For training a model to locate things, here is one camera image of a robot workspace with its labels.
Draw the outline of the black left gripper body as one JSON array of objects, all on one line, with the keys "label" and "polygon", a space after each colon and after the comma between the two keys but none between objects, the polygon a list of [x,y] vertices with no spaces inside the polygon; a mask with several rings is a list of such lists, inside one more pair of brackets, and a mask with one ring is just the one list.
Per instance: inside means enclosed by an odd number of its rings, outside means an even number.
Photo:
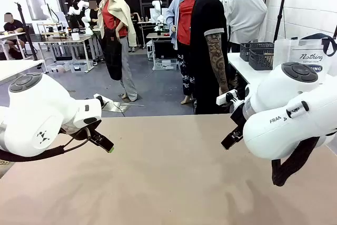
[{"label": "black left gripper body", "polygon": [[72,123],[64,124],[60,128],[60,134],[69,135],[74,139],[86,139],[88,134],[85,128],[88,128],[90,136],[93,137],[97,133],[96,128],[100,125],[101,122],[102,120],[98,120],[81,128],[75,127]]}]

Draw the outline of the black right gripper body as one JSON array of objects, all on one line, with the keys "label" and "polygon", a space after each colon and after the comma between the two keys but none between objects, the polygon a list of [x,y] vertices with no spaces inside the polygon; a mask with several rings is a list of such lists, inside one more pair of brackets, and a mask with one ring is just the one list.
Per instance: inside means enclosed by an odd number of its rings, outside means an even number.
[{"label": "black right gripper body", "polygon": [[244,102],[238,105],[231,115],[231,119],[237,125],[234,132],[237,132],[237,133],[243,132],[243,127],[246,123],[246,119],[243,115],[243,107],[244,107]]}]

